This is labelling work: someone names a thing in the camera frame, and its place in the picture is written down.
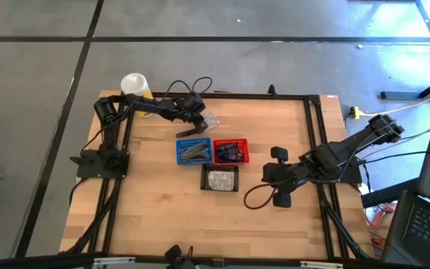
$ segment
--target white cable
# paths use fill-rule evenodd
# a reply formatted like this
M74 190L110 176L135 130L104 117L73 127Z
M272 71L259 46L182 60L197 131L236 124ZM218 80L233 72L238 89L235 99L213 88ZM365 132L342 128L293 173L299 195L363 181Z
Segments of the white cable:
M422 133L416 134L416 135L414 135L413 137L411 137L411 138L409 138L409 139L407 139L407 140L404 140L404 141L401 141L401 142L395 143L395 144L390 145L390 146L386 146L385 148L378 149L378 150L376 150L375 152L371 152L370 154L368 154L368 155L364 156L363 158L361 158L361 160L366 160L366 158L370 157L371 155L373 155L373 154L375 154L375 153L381 152L381 151L383 151L383 150L385 150L385 149L392 148L393 146L399 146L399 145L400 145L400 144L402 144L402 143L406 143L406 142L411 141L411 140L413 140L413 139L415 139L415 138L418 138L419 136L424 135L426 132L430 132L430 129L427 129L427 130L425 130L425 131L424 131L424 132L422 132Z
M403 106L403 107L401 107L401 108L396 108L396 109L392 109L392 110L389 110L389 111L383 111L383 112L378 112L378 113L364 113L363 111L359 111L359 116L363 116L363 117L374 117L374 116L377 116L378 114L389 114L389 113L393 113L393 112L401 111L401 110L406 109L406 108L413 108L413 107L415 107L415 106L418 106L418 105L424 104L425 102L429 102L429 101L430 101L430 98L429 98L429 99L426 99L426 100L423 100L423 101L421 101L421 102L417 102L417 103L415 103L415 104L406 105L406 106Z

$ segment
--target blue container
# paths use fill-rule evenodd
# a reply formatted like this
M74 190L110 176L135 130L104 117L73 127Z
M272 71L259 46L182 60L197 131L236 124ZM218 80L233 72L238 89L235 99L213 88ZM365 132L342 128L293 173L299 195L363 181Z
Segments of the blue container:
M182 161L181 160L181 150L190 148L200 143L206 143L208 146L208 161ZM214 162L214 155L212 154L212 143L210 138L195 138L195 139L184 139L177 140L176 151L177 151L177 164L178 165L197 165L197 164L211 164Z

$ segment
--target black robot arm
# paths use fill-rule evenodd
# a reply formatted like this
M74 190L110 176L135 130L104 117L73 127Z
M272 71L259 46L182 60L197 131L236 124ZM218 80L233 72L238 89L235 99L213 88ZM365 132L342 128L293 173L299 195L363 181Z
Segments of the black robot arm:
M291 207L290 194L298 187L306 184L306 182L328 184L340 181L340 177L348 165L352 164L351 161L356 153L371 145L395 143L401 138L400 134L403 131L403 127L398 126L396 121L388 115L378 115L369 121L366 128L347 139L317 146L300 156L300 162L297 164L285 164L288 160L287 150L277 146L273 147L271 155L278 159L278 163L264 165L262 182L266 182L274 188L272 193L274 206L289 208ZM349 234L324 192L321 193L321 201L321 206L340 231L351 251L359 259L368 259L369 256ZM246 206L250 209L260 208Z
M114 103L126 107L117 111ZM128 169L130 152L116 147L118 123L127 119L135 111L158 114L164 119L182 120L192 123L194 128L180 132L177 138L202 133L208 128L204 117L200 114L205 109L201 96L191 91L184 98L147 99L134 94L125 96L101 97L94 104L97 117L101 123L102 143L98 150L81 150L80 156L71 157L79 165L78 176L81 178L123 178Z

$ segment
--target concrete floor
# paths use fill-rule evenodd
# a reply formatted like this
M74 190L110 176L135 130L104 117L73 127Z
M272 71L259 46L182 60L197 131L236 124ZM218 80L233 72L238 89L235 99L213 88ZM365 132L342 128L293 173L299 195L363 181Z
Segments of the concrete floor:
M0 35L85 35L95 0L0 0ZM414 3L379 1L105 1L96 36L428 37ZM74 185L76 155L87 140L100 90L141 72L151 89L210 75L212 90L334 94L343 111L385 111L410 102L378 99L383 90L430 85L430 44L93 43L28 255L57 252ZM12 255L81 43L0 43L0 258ZM412 135L430 126L430 103L393 114ZM349 135L367 119L348 120ZM425 149L429 135L390 152ZM416 177L423 156L369 164L375 189Z

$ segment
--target wooden table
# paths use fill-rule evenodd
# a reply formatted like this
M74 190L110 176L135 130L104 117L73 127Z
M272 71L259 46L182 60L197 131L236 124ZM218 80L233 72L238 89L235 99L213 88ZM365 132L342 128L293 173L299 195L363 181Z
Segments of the wooden table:
M119 91L103 91L103 96ZM346 137L336 96L321 96L328 140ZM134 119L130 167L122 181L110 253L162 256L172 245L184 252L194 246L194 256L269 259L326 259L320 206L315 185L308 183L291 194L292 207L270 203L248 210L243 195L259 185L262 167L271 159L272 146L288 149L290 160L309 151L303 102L293 100L204 99L206 112L214 112L220 125L193 137L212 139L244 137L249 142L250 162L240 166L237 193L200 190L200 166L181 167L175 160L175 133L192 128L182 121L158 115ZM94 117L89 137L99 130ZM317 142L319 132L315 127ZM100 139L90 144L96 149ZM75 191L60 250L67 250L93 220L101 179L90 179ZM359 193L338 184L343 222L363 249L373 254ZM254 191L250 205L267 199L272 188ZM99 233L102 248L105 225ZM335 252L339 255L336 229L331 225Z

